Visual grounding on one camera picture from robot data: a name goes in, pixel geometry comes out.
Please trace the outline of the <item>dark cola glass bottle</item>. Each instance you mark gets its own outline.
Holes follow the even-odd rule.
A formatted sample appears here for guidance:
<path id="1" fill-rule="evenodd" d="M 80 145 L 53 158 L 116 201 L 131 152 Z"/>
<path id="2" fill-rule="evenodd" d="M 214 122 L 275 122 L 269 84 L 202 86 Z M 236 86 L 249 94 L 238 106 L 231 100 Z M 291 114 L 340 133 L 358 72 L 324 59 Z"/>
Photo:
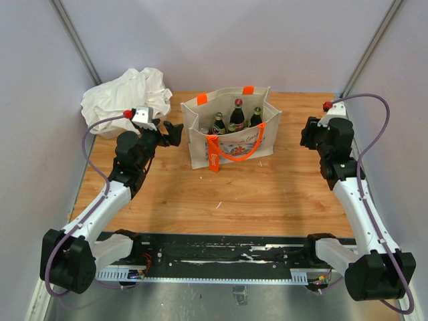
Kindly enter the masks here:
<path id="1" fill-rule="evenodd" d="M 235 125 L 235 131 L 239 132 L 245 127 L 245 116 L 242 110 L 243 100 L 237 98 L 234 101 L 235 109 L 233 110 L 229 122 Z"/>

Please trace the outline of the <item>green bottle front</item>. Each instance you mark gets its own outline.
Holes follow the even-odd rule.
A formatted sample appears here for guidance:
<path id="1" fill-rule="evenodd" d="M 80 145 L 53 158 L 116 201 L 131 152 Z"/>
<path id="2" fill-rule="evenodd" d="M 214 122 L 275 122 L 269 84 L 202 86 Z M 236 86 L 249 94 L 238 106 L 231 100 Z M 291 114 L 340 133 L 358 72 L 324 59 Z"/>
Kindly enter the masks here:
<path id="1" fill-rule="evenodd" d="M 234 132 L 236 132 L 236 124 L 231 122 L 228 125 L 227 133 L 230 134 Z"/>

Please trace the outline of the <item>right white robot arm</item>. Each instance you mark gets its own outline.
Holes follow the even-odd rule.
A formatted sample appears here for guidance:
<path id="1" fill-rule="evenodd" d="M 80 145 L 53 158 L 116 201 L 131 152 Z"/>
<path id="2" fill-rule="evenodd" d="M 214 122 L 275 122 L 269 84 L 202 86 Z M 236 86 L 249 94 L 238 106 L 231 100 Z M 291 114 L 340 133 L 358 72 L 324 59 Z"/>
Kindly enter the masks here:
<path id="1" fill-rule="evenodd" d="M 401 251 L 383 225 L 364 172 L 351 155 L 353 138 L 352 122 L 345 118 L 321 124 L 310 117 L 302 130 L 300 144 L 318 152 L 320 172 L 345 210 L 358 249 L 352 252 L 331 234 L 313 234 L 303 259 L 312 268 L 324 262 L 334 268 L 353 300 L 401 299 L 416 261 L 412 253 Z"/>

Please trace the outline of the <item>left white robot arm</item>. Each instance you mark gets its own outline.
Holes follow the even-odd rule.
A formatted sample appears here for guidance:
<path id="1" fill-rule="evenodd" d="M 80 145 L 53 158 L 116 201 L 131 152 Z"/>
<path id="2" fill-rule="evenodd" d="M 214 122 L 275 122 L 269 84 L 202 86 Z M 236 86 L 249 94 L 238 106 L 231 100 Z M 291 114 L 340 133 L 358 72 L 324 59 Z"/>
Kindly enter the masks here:
<path id="1" fill-rule="evenodd" d="M 118 231 L 105 241 L 97 239 L 111 219 L 139 192 L 150 169 L 157 147 L 179 146 L 183 124 L 165 121 L 166 133 L 158 121 L 139 125 L 138 132 L 125 131 L 116 139 L 112 172 L 97 197 L 73 221 L 60 230 L 48 230 L 41 247 L 39 276 L 48 294 L 60 298 L 53 286 L 64 294 L 85 292 L 96 273 L 123 259 L 134 265 L 143 257 L 140 237 Z"/>

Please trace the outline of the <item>beige canvas tote bag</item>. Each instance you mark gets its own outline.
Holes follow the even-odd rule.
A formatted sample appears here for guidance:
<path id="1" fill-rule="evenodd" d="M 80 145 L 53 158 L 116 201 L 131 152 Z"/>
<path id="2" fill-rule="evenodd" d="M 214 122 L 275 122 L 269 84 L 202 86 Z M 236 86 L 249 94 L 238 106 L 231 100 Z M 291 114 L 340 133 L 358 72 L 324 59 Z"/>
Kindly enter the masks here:
<path id="1" fill-rule="evenodd" d="M 222 113 L 227 126 L 237 98 L 243 100 L 243 130 L 222 135 L 199 132 L 202 125 L 212 127 L 216 112 Z M 272 106 L 269 99 L 269 87 L 244 86 L 199 94 L 181 103 L 192 168 L 208 167 L 217 172 L 222 164 L 273 154 L 282 111 Z M 249 128 L 248 122 L 255 107 L 261 108 L 262 123 Z"/>

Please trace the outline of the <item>purple soda can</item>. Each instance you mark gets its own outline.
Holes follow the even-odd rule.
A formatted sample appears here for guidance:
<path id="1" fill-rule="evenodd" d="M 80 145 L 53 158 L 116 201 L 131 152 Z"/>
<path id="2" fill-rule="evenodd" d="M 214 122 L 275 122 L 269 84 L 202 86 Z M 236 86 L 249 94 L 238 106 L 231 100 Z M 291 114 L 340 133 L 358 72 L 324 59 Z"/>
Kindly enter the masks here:
<path id="1" fill-rule="evenodd" d="M 208 135 L 210 133 L 210 127 L 209 126 L 205 126 L 202 125 L 199 127 L 199 132 L 201 132 L 202 134 Z"/>

